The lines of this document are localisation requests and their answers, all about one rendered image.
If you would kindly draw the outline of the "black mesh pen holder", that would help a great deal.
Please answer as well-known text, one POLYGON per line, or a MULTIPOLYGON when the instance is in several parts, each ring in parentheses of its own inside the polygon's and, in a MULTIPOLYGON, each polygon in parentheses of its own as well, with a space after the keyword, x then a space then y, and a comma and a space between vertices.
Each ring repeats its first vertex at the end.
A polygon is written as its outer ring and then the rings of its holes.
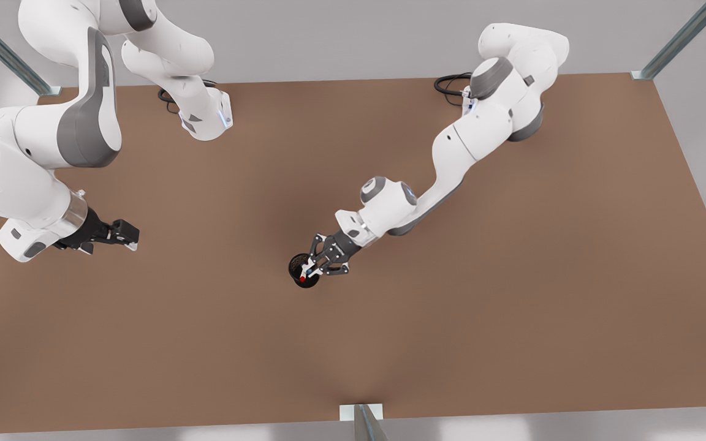
POLYGON ((314 285, 316 285, 320 280, 320 276, 318 274, 313 274, 313 276, 306 277, 305 270, 303 270, 302 267, 306 262, 308 262, 309 259, 309 254, 297 254, 291 258, 288 264, 289 274, 298 287, 311 288, 314 287, 314 285))

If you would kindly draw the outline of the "silver frame post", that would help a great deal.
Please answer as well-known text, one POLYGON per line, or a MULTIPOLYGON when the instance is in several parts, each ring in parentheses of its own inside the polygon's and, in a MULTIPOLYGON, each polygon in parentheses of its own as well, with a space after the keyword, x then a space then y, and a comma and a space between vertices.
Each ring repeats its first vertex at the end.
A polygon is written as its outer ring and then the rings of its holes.
POLYGON ((61 94, 61 87, 50 86, 2 39, 0 39, 0 62, 39 97, 57 97, 61 94))
POLYGON ((635 81, 652 81, 706 27, 706 0, 661 50, 640 70, 630 72, 635 81))
POLYGON ((383 404, 339 405, 339 420, 352 421, 355 441, 389 441, 381 427, 383 404))

